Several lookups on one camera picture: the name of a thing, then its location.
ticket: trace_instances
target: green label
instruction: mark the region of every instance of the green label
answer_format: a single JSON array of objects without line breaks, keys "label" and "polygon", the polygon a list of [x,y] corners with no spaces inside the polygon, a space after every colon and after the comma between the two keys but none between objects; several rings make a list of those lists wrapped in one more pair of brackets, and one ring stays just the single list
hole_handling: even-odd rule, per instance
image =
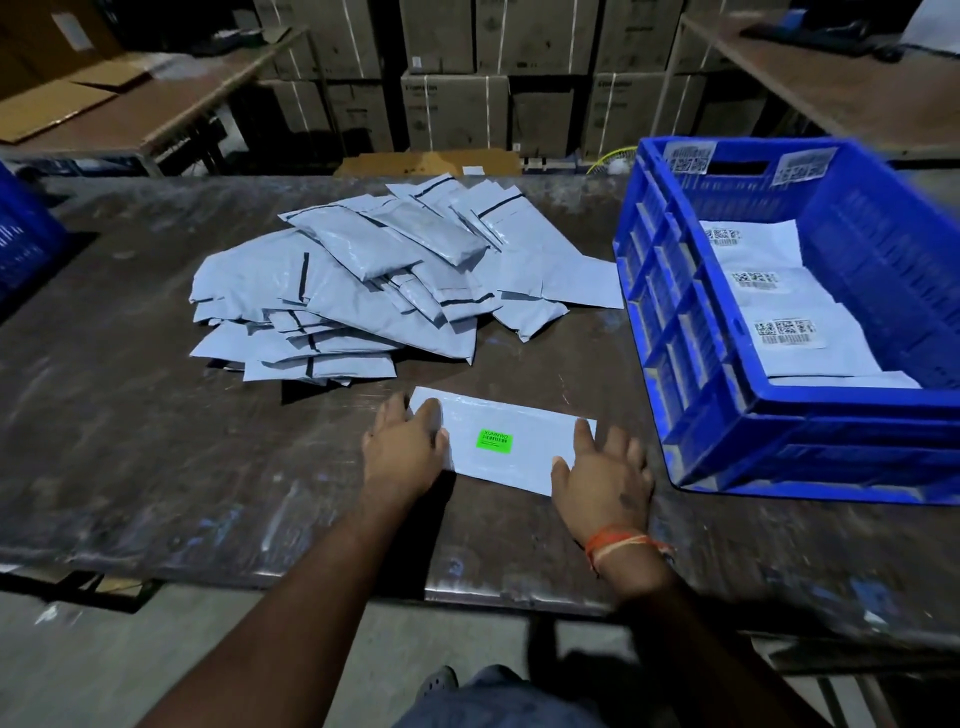
[{"label": "green label", "polygon": [[494,452],[502,452],[505,455],[510,454],[510,448],[514,446],[514,436],[506,432],[494,432],[491,429],[480,430],[477,437],[477,447],[482,449],[491,449]]}]

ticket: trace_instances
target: right hand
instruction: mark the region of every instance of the right hand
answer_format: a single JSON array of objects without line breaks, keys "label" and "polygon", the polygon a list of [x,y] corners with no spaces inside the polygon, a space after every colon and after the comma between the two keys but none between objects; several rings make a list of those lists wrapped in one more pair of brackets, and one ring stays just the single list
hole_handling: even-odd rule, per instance
[{"label": "right hand", "polygon": [[608,525],[646,533],[654,478],[645,467],[640,441],[613,426],[603,451],[598,451],[588,422],[577,420],[573,451],[573,470],[555,457],[550,477],[554,505],[577,543],[583,546]]}]

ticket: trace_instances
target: blue crate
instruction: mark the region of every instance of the blue crate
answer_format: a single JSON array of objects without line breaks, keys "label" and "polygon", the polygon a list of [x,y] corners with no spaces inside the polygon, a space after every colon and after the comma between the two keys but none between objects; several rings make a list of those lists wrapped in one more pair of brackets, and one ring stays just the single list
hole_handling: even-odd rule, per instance
[{"label": "blue crate", "polygon": [[[708,172],[674,175],[683,139],[641,141],[613,242],[673,483],[960,505],[960,229],[853,141],[697,139],[716,142]],[[820,179],[772,185],[784,154],[830,147]],[[701,219],[795,219],[880,366],[924,389],[771,384]]]},{"label": "blue crate", "polygon": [[49,262],[65,241],[63,225],[0,164],[0,301]]}]

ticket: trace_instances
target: white label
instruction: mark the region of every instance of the white label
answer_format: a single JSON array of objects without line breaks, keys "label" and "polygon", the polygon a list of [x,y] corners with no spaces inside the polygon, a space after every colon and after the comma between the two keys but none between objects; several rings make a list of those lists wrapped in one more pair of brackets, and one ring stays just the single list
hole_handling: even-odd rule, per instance
[{"label": "white label", "polygon": [[705,175],[716,149],[715,141],[671,141],[663,158],[675,175]]},{"label": "white label", "polygon": [[811,149],[807,152],[792,152],[780,157],[773,184],[790,184],[819,180],[830,167],[830,160],[837,153],[836,147]]},{"label": "white label", "polygon": [[773,271],[731,271],[730,277],[739,288],[763,293],[789,293],[783,281]]},{"label": "white label", "polygon": [[754,321],[753,326],[756,340],[763,347],[804,347],[805,349],[827,347],[810,319]]},{"label": "white label", "polygon": [[707,234],[707,240],[710,241],[710,245],[715,245],[717,248],[729,248],[738,245],[742,239],[742,234],[739,230],[730,228],[710,228],[704,230],[704,232]]},{"label": "white label", "polygon": [[63,37],[75,51],[88,51],[93,48],[93,43],[84,32],[84,26],[80,24],[77,16],[72,12],[51,12],[50,16],[57,23]]}]

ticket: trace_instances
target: left hand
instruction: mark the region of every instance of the left hand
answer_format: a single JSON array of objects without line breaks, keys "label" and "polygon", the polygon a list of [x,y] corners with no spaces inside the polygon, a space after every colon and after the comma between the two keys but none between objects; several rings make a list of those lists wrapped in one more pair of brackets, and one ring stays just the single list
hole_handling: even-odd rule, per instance
[{"label": "left hand", "polygon": [[380,405],[364,433],[362,495],[410,507],[444,469],[450,436],[440,424],[440,402],[427,400],[411,420],[402,392]]}]

